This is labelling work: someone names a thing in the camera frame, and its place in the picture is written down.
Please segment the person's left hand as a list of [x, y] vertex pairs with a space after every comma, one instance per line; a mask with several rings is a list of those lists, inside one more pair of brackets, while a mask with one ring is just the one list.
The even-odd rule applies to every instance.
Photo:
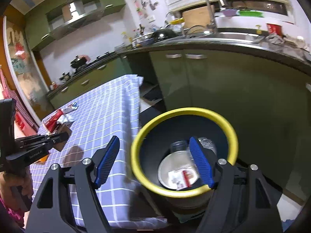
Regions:
[[1, 172], [1, 199], [6, 207], [12, 210], [19, 210], [20, 205], [17, 199], [13, 196], [11, 187], [22, 187], [22, 195], [32, 199], [34, 194], [33, 182], [30, 168], [25, 168], [26, 175], [24, 177], [16, 176], [14, 174]]

